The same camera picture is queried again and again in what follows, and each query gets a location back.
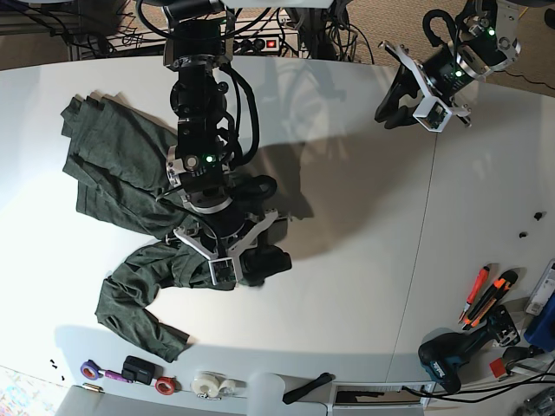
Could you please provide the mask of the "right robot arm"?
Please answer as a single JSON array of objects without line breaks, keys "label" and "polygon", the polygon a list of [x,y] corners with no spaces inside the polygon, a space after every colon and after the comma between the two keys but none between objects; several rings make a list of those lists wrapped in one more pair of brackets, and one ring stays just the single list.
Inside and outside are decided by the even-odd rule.
[{"label": "right robot arm", "polygon": [[164,64],[178,76],[170,106],[178,117],[177,142],[166,154],[170,188],[159,195],[180,198],[180,210],[193,218],[173,234],[206,261],[216,287],[257,287],[291,269],[290,255],[268,241],[281,220],[264,203],[278,190],[268,175],[235,179],[260,143],[258,109],[250,84],[231,65],[235,16],[220,1],[156,1],[168,28],[158,29],[144,12],[141,23],[165,38]]}]

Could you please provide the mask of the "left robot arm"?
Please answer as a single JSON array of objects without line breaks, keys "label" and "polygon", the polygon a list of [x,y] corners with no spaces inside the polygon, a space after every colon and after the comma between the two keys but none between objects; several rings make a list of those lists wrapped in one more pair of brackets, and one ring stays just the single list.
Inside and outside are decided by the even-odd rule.
[{"label": "left robot arm", "polygon": [[388,92],[375,111],[375,121],[387,129],[416,123],[440,133],[452,118],[471,125],[471,109],[455,95],[475,81],[501,72],[520,55],[517,39],[519,6],[511,1],[467,1],[451,16],[434,9],[422,19],[422,29],[437,51],[426,61],[408,49],[383,41],[379,47],[399,62]]}]

